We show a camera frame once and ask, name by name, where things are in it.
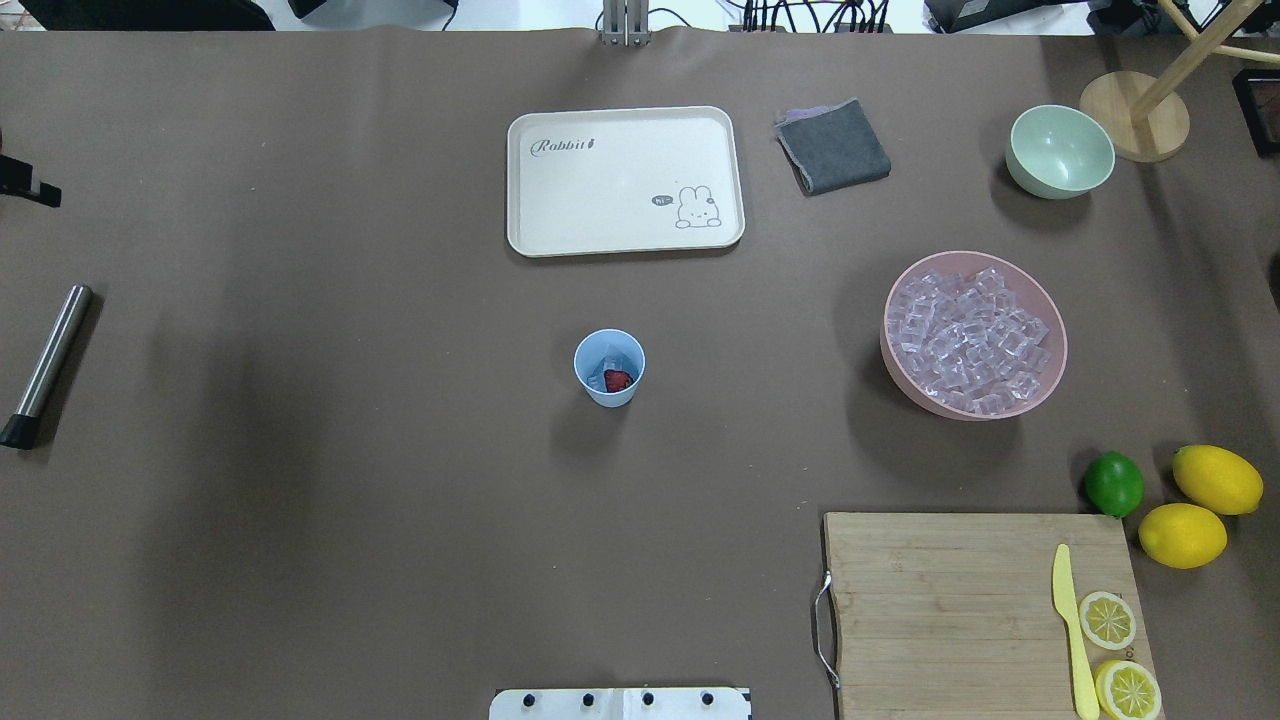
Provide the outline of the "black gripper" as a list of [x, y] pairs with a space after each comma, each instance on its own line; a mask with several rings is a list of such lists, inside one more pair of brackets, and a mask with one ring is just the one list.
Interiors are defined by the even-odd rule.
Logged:
[[0, 167], [1, 195], [26, 199], [47, 208], [61, 206], [61, 190], [41, 181], [29, 163], [1, 155]]

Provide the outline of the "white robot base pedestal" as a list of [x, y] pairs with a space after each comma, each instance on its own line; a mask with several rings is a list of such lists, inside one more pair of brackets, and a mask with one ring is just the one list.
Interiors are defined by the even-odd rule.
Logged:
[[751, 719], [750, 691], [727, 685], [507, 689], [489, 719]]

